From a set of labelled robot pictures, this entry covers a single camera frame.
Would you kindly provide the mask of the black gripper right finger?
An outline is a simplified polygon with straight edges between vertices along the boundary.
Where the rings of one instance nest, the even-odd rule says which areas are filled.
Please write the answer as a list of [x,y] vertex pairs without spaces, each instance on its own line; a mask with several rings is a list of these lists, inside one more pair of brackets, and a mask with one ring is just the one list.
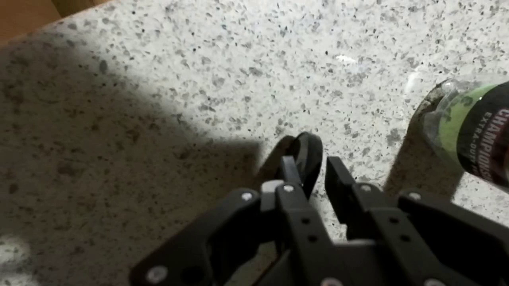
[[374,239],[411,286],[508,286],[509,228],[437,195],[409,189],[395,203],[327,158],[327,193],[349,239]]

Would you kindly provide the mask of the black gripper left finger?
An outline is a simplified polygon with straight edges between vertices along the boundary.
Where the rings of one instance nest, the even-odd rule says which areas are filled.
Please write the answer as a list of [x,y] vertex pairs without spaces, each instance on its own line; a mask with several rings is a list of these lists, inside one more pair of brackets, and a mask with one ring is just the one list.
[[276,192],[236,189],[130,273],[131,286],[223,286],[276,233]]

